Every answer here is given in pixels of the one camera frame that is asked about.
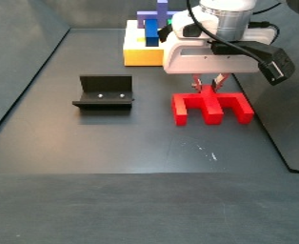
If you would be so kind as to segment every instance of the black bracket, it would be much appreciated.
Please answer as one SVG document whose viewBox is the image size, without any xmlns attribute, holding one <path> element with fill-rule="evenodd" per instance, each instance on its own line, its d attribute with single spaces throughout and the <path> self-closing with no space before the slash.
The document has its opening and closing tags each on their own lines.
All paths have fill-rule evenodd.
<svg viewBox="0 0 299 244">
<path fill-rule="evenodd" d="M 130 75 L 81 75 L 82 96 L 71 104 L 83 110 L 130 109 L 133 101 Z"/>
</svg>

